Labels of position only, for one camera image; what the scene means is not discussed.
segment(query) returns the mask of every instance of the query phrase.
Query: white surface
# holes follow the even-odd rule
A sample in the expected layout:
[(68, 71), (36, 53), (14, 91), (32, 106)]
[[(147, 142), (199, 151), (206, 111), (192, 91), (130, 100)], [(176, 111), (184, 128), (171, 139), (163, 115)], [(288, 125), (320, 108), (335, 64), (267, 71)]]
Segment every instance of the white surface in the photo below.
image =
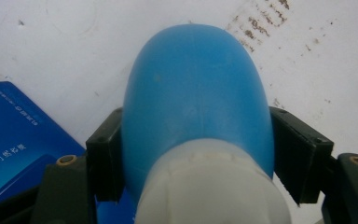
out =
[[(149, 37), (175, 24), (211, 24), (251, 53), (270, 105), (332, 139), (334, 155), (358, 153), (358, 1), (281, 2), (3, 0), (0, 80), (16, 84), (85, 146), (121, 106)], [(297, 208), (286, 198), (295, 224), (321, 218), (319, 204)]]
[(159, 158), (138, 204), (139, 224), (290, 224), (271, 179), (243, 149), (188, 141)]

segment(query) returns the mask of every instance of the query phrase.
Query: white wall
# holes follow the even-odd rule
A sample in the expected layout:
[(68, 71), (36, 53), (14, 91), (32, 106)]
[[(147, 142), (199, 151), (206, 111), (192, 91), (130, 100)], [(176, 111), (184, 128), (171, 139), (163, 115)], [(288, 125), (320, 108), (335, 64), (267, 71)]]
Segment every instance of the white wall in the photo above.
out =
[[(358, 1), (284, 2), (2, 0), (0, 81), (16, 84), (84, 146), (121, 106), (151, 35), (211, 24), (250, 52), (270, 105), (332, 139), (335, 156), (358, 153)], [(295, 224), (321, 219), (319, 204), (298, 208), (286, 198)]]

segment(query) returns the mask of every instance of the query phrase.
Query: blue rounded cap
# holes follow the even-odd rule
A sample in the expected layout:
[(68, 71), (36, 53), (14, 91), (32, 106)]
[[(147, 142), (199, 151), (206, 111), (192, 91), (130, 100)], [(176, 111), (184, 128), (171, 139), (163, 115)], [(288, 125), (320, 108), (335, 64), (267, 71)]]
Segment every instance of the blue rounded cap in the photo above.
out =
[(124, 175), (136, 203), (158, 158), (194, 139), (232, 143), (272, 176), (266, 96), (251, 58), (224, 30), (189, 24), (152, 37), (134, 63), (123, 108)]

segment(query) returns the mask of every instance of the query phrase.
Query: black bracket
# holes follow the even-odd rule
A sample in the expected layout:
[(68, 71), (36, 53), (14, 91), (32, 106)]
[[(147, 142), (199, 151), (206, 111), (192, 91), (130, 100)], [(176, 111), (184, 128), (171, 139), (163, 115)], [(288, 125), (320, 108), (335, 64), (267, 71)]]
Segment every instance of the black bracket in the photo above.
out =
[(97, 223), (87, 157), (68, 155), (47, 166), (31, 223)]
[(358, 155), (331, 157), (334, 143), (289, 112), (270, 108), (275, 173), (296, 203), (325, 195), (324, 223), (358, 223)]
[(124, 189), (121, 116), (121, 108), (113, 111), (86, 142), (91, 182), (100, 202), (118, 202)]

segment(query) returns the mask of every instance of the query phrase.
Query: blue book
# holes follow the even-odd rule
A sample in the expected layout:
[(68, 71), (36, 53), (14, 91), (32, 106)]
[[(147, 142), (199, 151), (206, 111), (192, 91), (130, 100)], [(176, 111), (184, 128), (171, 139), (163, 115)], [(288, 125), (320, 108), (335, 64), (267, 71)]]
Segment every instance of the blue book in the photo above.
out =
[[(0, 202), (40, 184), (47, 164), (84, 151), (12, 83), (0, 82)], [(133, 223), (126, 192), (120, 203), (99, 203), (98, 211), (100, 223)]]

